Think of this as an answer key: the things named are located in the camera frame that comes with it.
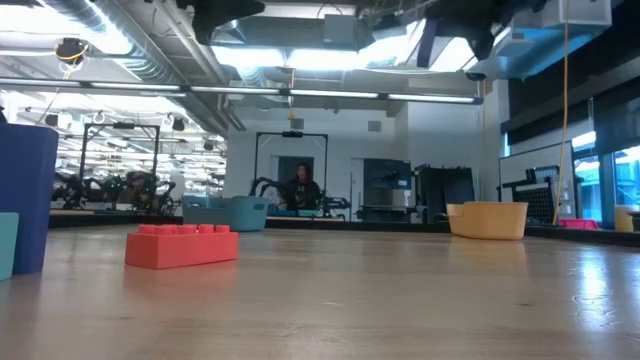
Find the cable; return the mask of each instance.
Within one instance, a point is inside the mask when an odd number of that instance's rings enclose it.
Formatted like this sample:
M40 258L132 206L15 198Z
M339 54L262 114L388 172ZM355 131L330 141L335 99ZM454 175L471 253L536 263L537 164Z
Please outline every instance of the cable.
M67 70L67 72L64 74L64 77L62 77L63 80L69 80L69 78L71 77L71 74L75 71L76 62L78 61L80 56L84 54L84 52L86 51L87 51L87 47L85 47L85 49L81 53L71 57L73 58L73 64L71 65L69 70ZM42 120L44 120L44 118L47 116L47 113L49 113L49 110L51 109L51 106L53 106L53 103L58 98L58 95L60 95L60 88L56 88L56 93L53 96L53 99L51 99L51 101L49 102L49 105L47 105L47 108L44 110L44 112L40 116L40 119L38 119L38 121L36 122L36 125L39 125L42 122Z
M482 162L480 166L480 170L482 171L480 175L480 201L484 201L484 181L485 181L485 164L486 164L486 144L487 144L487 134L485 132L487 128L487 80L485 79L482 82L482 151L480 152L482 155Z
M316 14L316 19L320 18L320 12L322 11L322 9L324 9L327 5L331 5L332 7L334 7L336 10L338 10L338 12L340 13L340 15L344 15L344 13L342 12L342 10L340 10L339 7L337 7L334 3L324 3L322 4L322 6L320 6L320 9L318 9L318 13Z
M558 212L560 210L560 192L562 191L562 175L564 172L564 153L566 149L565 141L567 141L567 123L569 122L569 3L570 0L567 0L564 22L564 119L562 123L560 173L558 174L558 188L556 190L556 206L553 212L553 225L556 225L558 223Z

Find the red lego brick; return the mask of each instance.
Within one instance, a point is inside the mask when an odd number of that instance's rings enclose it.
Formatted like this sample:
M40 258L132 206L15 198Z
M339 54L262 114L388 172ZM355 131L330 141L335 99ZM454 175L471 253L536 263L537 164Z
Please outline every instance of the red lego brick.
M238 258L238 233L218 225L140 225L127 236L125 263L149 269L169 269Z

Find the glass door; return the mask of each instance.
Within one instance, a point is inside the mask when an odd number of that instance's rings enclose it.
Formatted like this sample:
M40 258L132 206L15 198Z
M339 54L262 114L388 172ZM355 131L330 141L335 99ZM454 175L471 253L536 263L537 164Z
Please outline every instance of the glass door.
M618 151L616 205L640 205L640 146Z
M600 195L600 161L589 156L574 162L578 199L582 218L602 222L602 197Z

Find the table surface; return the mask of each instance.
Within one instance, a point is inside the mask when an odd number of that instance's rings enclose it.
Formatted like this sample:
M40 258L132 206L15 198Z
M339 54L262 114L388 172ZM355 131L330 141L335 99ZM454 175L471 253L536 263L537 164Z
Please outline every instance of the table surface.
M135 227L51 231L0 282L0 359L638 359L640 252L267 230L237 261L123 265Z

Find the teal bin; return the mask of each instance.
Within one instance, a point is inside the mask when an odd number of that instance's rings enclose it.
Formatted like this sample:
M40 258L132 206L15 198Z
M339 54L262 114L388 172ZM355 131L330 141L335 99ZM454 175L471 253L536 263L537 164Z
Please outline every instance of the teal bin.
M183 201L182 215L185 224L230 225L231 231L260 231L267 221L269 199L255 196L236 196L232 199L208 199Z
M0 213L0 281L13 273L13 258L18 237L18 214Z

